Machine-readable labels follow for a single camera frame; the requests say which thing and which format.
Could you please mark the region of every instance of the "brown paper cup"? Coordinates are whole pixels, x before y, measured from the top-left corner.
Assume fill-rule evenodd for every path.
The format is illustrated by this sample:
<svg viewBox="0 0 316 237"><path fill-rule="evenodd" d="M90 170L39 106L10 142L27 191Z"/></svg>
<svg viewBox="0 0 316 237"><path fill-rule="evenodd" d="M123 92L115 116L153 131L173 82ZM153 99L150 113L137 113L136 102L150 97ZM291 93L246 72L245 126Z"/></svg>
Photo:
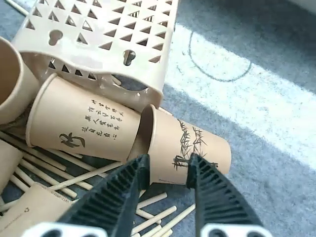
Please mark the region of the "brown paper cup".
<svg viewBox="0 0 316 237"><path fill-rule="evenodd" d="M23 153L20 150L0 140L0 194L9 182L22 157Z"/></svg>
<svg viewBox="0 0 316 237"><path fill-rule="evenodd" d="M33 103L29 146L126 161L140 115L52 74Z"/></svg>
<svg viewBox="0 0 316 237"><path fill-rule="evenodd" d="M57 192L34 183L0 219L0 237L20 237L36 224L54 222L71 204Z"/></svg>
<svg viewBox="0 0 316 237"><path fill-rule="evenodd" d="M202 156L224 174L231 165L231 149L226 140L157 110L153 105L147 106L141 114L129 159L147 153L151 183L185 184L191 153Z"/></svg>
<svg viewBox="0 0 316 237"><path fill-rule="evenodd" d="M40 85L20 53L1 37L0 52L0 124L7 124L25 111Z"/></svg>

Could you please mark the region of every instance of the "beige plastic basket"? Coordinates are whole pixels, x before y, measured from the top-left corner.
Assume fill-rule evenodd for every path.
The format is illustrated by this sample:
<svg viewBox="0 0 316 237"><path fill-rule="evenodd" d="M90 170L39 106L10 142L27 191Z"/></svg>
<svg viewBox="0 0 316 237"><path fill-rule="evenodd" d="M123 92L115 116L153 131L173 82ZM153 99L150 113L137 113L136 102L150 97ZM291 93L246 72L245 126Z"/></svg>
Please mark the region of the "beige plastic basket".
<svg viewBox="0 0 316 237"><path fill-rule="evenodd" d="M158 108L178 3L38 0L13 44L42 81L58 73L137 111Z"/></svg>

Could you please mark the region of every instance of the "keyhole-shaped slot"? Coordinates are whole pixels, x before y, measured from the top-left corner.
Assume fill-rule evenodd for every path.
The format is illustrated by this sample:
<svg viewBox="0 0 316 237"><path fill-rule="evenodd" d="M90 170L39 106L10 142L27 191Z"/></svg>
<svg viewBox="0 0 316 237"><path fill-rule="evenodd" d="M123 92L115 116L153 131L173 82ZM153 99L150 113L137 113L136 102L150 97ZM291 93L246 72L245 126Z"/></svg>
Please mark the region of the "keyhole-shaped slot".
<svg viewBox="0 0 316 237"><path fill-rule="evenodd" d="M49 45L54 46L63 37L63 33L59 30L53 30L49 33Z"/></svg>
<svg viewBox="0 0 316 237"><path fill-rule="evenodd" d="M136 58L136 53L133 50L125 50L124 51L124 65L129 66L131 65L132 61Z"/></svg>

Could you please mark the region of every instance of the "wooden stick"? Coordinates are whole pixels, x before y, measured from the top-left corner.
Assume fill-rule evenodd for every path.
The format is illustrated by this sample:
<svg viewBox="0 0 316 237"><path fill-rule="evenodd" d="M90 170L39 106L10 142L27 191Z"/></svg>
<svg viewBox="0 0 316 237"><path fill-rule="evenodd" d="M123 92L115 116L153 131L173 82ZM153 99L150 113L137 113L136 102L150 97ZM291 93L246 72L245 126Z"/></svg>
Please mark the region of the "wooden stick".
<svg viewBox="0 0 316 237"><path fill-rule="evenodd" d="M32 173L34 173L35 175L37 175L39 178L41 178L41 179L45 180L46 182L50 183L51 185L58 185L58 184L60 184L57 180L53 179L48 174L46 174L43 171L41 171L40 169L36 168L34 165L28 163L26 160L22 159L20 164L22 166L24 166L25 168L27 168ZM72 190L70 190L68 188L61 189L61 191L64 192L65 194L71 196L72 198L75 198L77 196L77 193L75 193L74 191L72 191Z"/></svg>
<svg viewBox="0 0 316 237"><path fill-rule="evenodd" d="M142 231L143 229L147 228L148 226L151 226L157 220L160 220L160 219L170 215L171 213L175 212L176 210L177 210L177 207L176 206L172 206L171 208L167 209L166 211L163 211L162 213L159 213L158 215L154 216L154 218L149 219L148 221L145 221L142 224L134 227L132 229L132 235Z"/></svg>
<svg viewBox="0 0 316 237"><path fill-rule="evenodd" d="M177 215L174 219L172 219L169 223L167 223L160 231L154 234L152 237L161 237L163 234L167 233L172 227L182 221L187 215L189 215L194 209L196 205L193 204L189 208L185 209L179 215Z"/></svg>
<svg viewBox="0 0 316 237"><path fill-rule="evenodd" d="M32 156L32 155L29 155L27 153L24 153L24 158L27 159L28 161L31 161L51 172L53 172L54 174L57 174L59 175L60 177L63 177L65 179L73 179L74 176L66 173L65 171L62 171L60 169L57 169L56 167L50 165L50 164L47 164L45 163L44 161L41 161L40 159L37 159L36 157ZM78 182L76 183L78 186L84 188L84 189L87 189L87 190L91 190L93 188L93 186L91 184L88 184L86 182Z"/></svg>
<svg viewBox="0 0 316 237"><path fill-rule="evenodd" d="M5 205L5 202L3 201L2 197L0 196L0 206Z"/></svg>
<svg viewBox="0 0 316 237"><path fill-rule="evenodd" d="M139 193L139 197L138 198L140 198L144 193L146 192L146 190L142 190L142 191L140 191L140 193Z"/></svg>
<svg viewBox="0 0 316 237"><path fill-rule="evenodd" d="M57 184L57 185L54 185L54 186L51 186L49 187L48 189L51 189L51 190L59 190L59 189L62 189L64 187L67 187L69 185L72 185L72 184L75 184L77 182L80 182L82 180L85 180L85 179L88 179L88 178L91 178L97 174L100 174L100 173L103 173L103 172L106 172L106 171L109 171L111 169L114 169L116 167L119 167L121 166L122 163L121 162L115 162L115 163L112 163L110 165L107 165L107 166L104 166L102 168L99 168L99 169L96 169L92 172L89 172L89 173L85 173L85 174L82 174L82 175L79 175L77 176L76 178L74 179L70 179L70 180L66 180L60 184Z"/></svg>
<svg viewBox="0 0 316 237"><path fill-rule="evenodd" d="M9 5L11 5L13 8L15 8L17 11L19 11L22 15L27 16L29 12L25 10L23 7L15 3L13 0L5 0Z"/></svg>
<svg viewBox="0 0 316 237"><path fill-rule="evenodd" d="M143 207L148 206L150 204L153 204L153 203L155 203L157 201L160 201L160 200L162 200L162 199L164 199L166 197L167 197L167 193L162 193L162 194L159 194L159 195L157 195L155 197L151 197L151 198L149 198L149 199L147 199L145 201L141 201L140 203L138 203L136 209L143 208Z"/></svg>
<svg viewBox="0 0 316 237"><path fill-rule="evenodd" d="M152 237L155 233L157 233L161 229L162 229L161 225L157 225L155 228L153 228L152 230L148 231L142 237Z"/></svg>
<svg viewBox="0 0 316 237"><path fill-rule="evenodd" d="M4 212L4 211L9 210L11 207L13 207L17 203L17 201L18 200L11 201L11 202L6 203L3 206L0 206L0 212Z"/></svg>
<svg viewBox="0 0 316 237"><path fill-rule="evenodd" d="M20 178L27 183L29 186L32 186L34 183L34 180L30 178L30 176L28 176L22 169L20 169L19 167L16 167L15 169L15 173L20 176Z"/></svg>
<svg viewBox="0 0 316 237"><path fill-rule="evenodd" d="M164 233L162 236L160 236L160 237L169 237L169 236L171 236L172 235L172 233L173 233L173 231L172 231L172 229L170 229L170 230L168 230L166 233Z"/></svg>
<svg viewBox="0 0 316 237"><path fill-rule="evenodd" d="M77 157L79 159L82 159L82 157L83 157L83 155L72 153L72 152L65 152L65 153L68 153L68 154L72 155L73 157Z"/></svg>
<svg viewBox="0 0 316 237"><path fill-rule="evenodd" d="M67 160L67 161L69 161L69 162L71 162L71 163L73 163L73 164L75 164L75 165L77 165L77 166L79 166L79 167L81 167L81 168L84 168L84 169L89 170L89 171L96 170L95 167L93 167L89 164L86 164L86 163L82 162L81 160L78 160L78 159L76 159L76 158L74 158L66 153L61 152L61 151L53 150L53 149L46 149L46 150L61 157L61 158L63 158L63 159L65 159L65 160ZM103 177L103 178L106 176L106 174L101 174L101 173L98 175Z"/></svg>
<svg viewBox="0 0 316 237"><path fill-rule="evenodd" d="M147 220L152 219L152 218L154 217L154 215L152 215L152 214L150 214L150 213L148 213L148 212L146 212L146 211L143 211L143 210L141 210L141 209L136 210L136 215L139 215L139 216L141 216L141 217L144 217L144 218L146 218ZM156 223L157 223L157 224L161 224L161 220L156 221Z"/></svg>
<svg viewBox="0 0 316 237"><path fill-rule="evenodd" d="M30 147L28 147L26 144L24 144L23 142L20 142L16 139L14 139L13 137L10 137L9 135L6 135L5 133L3 132L0 132L0 138L17 146L18 148L24 150L24 151L27 151L28 153L40 158L41 160L45 161L46 163L49 163L63 171L66 170L66 167L60 163L58 163L57 161L53 160L52 158L40 153L39 151L35 150L35 149L32 149Z"/></svg>
<svg viewBox="0 0 316 237"><path fill-rule="evenodd" d="M10 177L10 181L15 184L19 189L21 189L23 192L26 192L29 187L24 184L21 180L19 180L16 176L14 176L13 174Z"/></svg>

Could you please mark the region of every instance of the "blue-gray carpet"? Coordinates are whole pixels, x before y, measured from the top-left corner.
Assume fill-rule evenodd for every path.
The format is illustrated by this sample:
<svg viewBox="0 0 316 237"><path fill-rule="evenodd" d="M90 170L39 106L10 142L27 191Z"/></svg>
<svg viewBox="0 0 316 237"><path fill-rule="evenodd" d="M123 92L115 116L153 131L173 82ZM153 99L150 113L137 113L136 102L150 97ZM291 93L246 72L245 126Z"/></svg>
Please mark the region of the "blue-gray carpet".
<svg viewBox="0 0 316 237"><path fill-rule="evenodd" d="M1 36L12 39L22 20L0 1ZM182 0L172 41L163 107L229 141L228 178L275 237L316 236L315 23L285 0ZM144 197L163 191L146 211L194 202L173 185ZM9 184L3 198L19 195ZM194 224L191 213L172 236L194 236Z"/></svg>

